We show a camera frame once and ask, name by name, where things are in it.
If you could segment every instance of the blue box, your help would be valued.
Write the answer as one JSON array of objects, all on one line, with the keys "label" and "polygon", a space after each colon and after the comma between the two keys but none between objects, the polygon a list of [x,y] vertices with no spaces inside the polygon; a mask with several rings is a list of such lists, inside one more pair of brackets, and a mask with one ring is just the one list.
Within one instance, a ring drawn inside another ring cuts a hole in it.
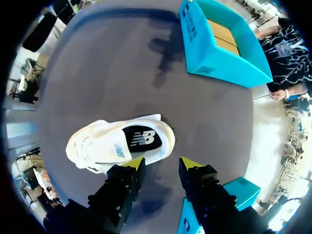
[{"label": "blue box", "polygon": [[[272,81],[260,43],[240,15],[214,0],[184,0],[179,15],[188,73],[246,88]],[[240,56],[217,46],[207,19],[230,30]]]}]

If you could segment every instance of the person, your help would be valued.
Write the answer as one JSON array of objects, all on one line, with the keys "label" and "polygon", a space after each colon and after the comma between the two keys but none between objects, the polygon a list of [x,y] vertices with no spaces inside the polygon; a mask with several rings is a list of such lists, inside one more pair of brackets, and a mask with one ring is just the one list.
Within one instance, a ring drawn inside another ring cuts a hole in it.
[{"label": "person", "polygon": [[288,19],[279,18],[278,24],[256,33],[273,77],[268,84],[270,96],[281,100],[308,92],[312,97],[309,50]]},{"label": "person", "polygon": [[302,149],[302,147],[300,147],[299,149],[297,148],[296,151],[300,154],[303,154],[304,150]]},{"label": "person", "polygon": [[293,108],[300,113],[303,114],[303,112],[309,112],[309,106],[312,105],[312,99],[307,99],[306,97],[300,97],[294,100],[287,100],[284,101],[286,108]]}]

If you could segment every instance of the desk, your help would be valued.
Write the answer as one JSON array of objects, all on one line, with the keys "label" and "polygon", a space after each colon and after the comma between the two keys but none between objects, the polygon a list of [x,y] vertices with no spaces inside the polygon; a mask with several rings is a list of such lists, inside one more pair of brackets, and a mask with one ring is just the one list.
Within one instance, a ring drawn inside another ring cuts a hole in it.
[{"label": "desk", "polygon": [[[112,8],[121,5],[125,8]],[[115,0],[79,12],[43,76],[40,149],[64,203],[71,198],[87,206],[87,196],[105,180],[67,158],[66,144],[78,129],[98,119],[155,113],[174,128],[174,151],[147,166],[138,202],[123,229],[127,234],[176,233],[185,196],[179,157],[213,165],[222,183],[244,176],[249,161],[252,92],[186,73],[179,5],[177,0]]]}]

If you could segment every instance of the white floor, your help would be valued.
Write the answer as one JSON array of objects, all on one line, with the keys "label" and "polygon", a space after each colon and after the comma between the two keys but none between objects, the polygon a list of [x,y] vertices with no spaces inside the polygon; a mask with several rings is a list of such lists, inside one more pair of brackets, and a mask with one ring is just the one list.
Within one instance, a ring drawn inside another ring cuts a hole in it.
[{"label": "white floor", "polygon": [[245,178],[261,187],[257,201],[268,201],[280,182],[280,161],[291,128],[283,102],[268,93],[266,85],[253,89],[253,143]]}]

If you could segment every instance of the white sneaker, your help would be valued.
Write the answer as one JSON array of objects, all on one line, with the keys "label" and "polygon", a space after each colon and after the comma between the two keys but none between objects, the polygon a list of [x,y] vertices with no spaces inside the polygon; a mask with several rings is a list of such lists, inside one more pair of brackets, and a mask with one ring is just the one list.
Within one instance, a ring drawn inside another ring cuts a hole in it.
[{"label": "white sneaker", "polygon": [[146,165],[168,157],[175,145],[173,130],[151,115],[109,123],[98,120],[69,139],[66,154],[80,169],[99,174],[144,155]]}]

